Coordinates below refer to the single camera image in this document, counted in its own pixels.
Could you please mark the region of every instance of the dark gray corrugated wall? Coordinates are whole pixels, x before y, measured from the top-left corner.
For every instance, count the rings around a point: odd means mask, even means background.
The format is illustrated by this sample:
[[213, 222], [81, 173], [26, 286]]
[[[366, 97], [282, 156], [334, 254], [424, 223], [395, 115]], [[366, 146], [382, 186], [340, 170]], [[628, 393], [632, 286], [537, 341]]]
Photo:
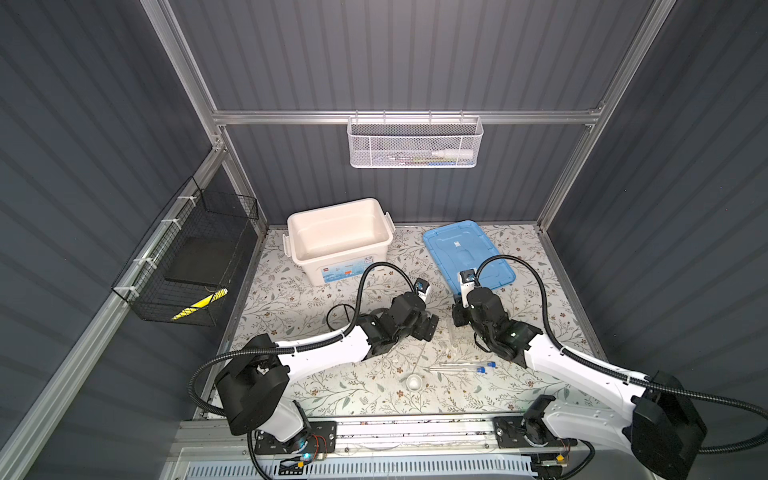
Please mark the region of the dark gray corrugated wall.
[[650, 1], [171, 4], [220, 110], [578, 110]]
[[[220, 110], [573, 110], [650, 0], [171, 4]], [[487, 125], [473, 169], [357, 170], [342, 127], [229, 129], [272, 224], [362, 197], [395, 222], [535, 220], [582, 131]]]
[[[2, 445], [210, 144], [137, 2], [0, 3], [0, 72]], [[29, 478], [150, 478], [219, 334], [126, 319]]]
[[475, 168], [365, 169], [349, 165], [341, 125], [228, 127], [264, 214], [374, 197], [395, 222], [535, 220], [584, 127], [489, 125]]
[[[763, 405], [767, 58], [768, 3], [679, 0], [549, 232], [611, 361]], [[698, 406], [709, 444], [765, 428]], [[691, 475], [764, 475], [760, 455]]]

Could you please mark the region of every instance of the black wire basket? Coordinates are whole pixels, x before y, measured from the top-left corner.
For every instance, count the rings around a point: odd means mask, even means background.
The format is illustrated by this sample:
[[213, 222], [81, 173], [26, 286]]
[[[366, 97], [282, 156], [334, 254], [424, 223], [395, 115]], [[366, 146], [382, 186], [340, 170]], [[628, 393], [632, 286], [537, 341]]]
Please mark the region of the black wire basket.
[[[150, 253], [137, 259], [137, 248], [112, 290], [144, 320], [226, 322], [256, 248], [257, 220], [255, 198], [198, 189], [175, 219], [162, 220], [164, 231]], [[136, 262], [133, 282], [118, 285]]]

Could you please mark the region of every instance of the white plastic storage box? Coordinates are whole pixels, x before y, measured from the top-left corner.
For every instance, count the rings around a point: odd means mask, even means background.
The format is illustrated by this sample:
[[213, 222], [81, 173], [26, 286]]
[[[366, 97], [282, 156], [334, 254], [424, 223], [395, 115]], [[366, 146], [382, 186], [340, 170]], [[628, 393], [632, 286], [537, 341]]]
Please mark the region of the white plastic storage box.
[[365, 198], [291, 215], [283, 249], [318, 286], [385, 261], [394, 233], [389, 213], [375, 198]]

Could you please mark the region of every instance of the blue plastic lid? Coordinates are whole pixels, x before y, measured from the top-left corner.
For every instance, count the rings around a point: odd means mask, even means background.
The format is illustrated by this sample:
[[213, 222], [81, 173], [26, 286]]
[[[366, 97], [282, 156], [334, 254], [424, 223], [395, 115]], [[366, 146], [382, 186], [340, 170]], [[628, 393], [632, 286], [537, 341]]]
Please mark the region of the blue plastic lid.
[[[496, 245], [471, 220], [424, 232], [424, 244], [454, 295], [461, 293], [458, 272], [477, 270], [483, 260], [498, 255]], [[491, 290], [514, 281], [515, 272], [505, 260], [489, 263], [480, 275], [480, 284]]]

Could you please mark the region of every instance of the floral tablecloth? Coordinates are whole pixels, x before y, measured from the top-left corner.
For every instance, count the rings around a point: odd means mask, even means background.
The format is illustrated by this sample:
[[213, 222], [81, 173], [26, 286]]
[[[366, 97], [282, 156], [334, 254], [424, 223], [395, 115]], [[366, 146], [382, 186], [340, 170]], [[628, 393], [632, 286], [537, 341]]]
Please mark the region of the floral tablecloth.
[[[386, 415], [440, 412], [492, 412], [523, 410], [541, 394], [569, 402], [602, 406], [583, 392], [560, 380], [531, 372], [482, 352], [469, 326], [457, 329], [455, 346], [449, 339], [452, 295], [422, 235], [429, 227], [399, 227], [389, 248], [388, 261], [400, 266], [415, 280], [427, 279], [433, 288], [427, 305], [440, 317], [430, 343], [409, 337], [384, 356], [365, 362], [327, 369], [292, 384], [286, 395], [299, 400], [308, 416]], [[521, 257], [533, 265], [547, 287], [550, 323], [561, 342], [584, 352], [589, 346], [574, 321], [571, 306], [541, 248], [532, 225], [494, 225], [483, 230], [502, 253]], [[354, 305], [359, 276], [313, 287], [302, 270], [283, 254], [282, 235], [270, 230], [257, 274], [233, 342], [239, 349], [253, 336], [269, 333], [273, 340], [301, 339], [328, 331], [328, 309], [337, 303]], [[536, 326], [541, 323], [541, 300], [535, 279], [525, 269], [512, 266], [514, 283], [497, 289], [505, 308], [515, 319]], [[374, 270], [366, 281], [362, 311], [388, 306], [406, 290], [402, 278], [386, 268]], [[331, 314], [331, 326], [346, 324], [343, 308]], [[488, 373], [437, 373], [428, 368], [441, 362], [493, 360], [498, 368]], [[405, 380], [412, 372], [422, 376], [423, 387], [410, 392]]]

